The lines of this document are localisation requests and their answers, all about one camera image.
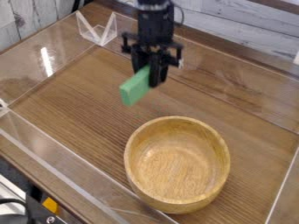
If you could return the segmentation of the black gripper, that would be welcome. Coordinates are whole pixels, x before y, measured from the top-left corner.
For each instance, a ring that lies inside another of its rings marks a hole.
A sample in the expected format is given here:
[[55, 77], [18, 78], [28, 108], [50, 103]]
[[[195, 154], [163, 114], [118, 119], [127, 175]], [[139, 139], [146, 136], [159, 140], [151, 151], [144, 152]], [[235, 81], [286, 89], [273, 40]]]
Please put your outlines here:
[[134, 71], [150, 63], [150, 87], [156, 88], [167, 78], [168, 65], [179, 66], [183, 45], [174, 41], [174, 7], [138, 11], [138, 33], [122, 33], [122, 52], [131, 55]]

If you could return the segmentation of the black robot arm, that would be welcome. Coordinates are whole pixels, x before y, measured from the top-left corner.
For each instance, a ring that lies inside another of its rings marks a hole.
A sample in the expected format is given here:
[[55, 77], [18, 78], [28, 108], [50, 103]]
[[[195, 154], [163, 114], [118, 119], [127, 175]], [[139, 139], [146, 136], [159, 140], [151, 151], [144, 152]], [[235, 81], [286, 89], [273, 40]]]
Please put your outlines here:
[[122, 52], [131, 55], [134, 71], [150, 66], [151, 88], [166, 82], [168, 67], [183, 62], [183, 44], [174, 41], [175, 7], [172, 0], [136, 0], [138, 32], [122, 33]]

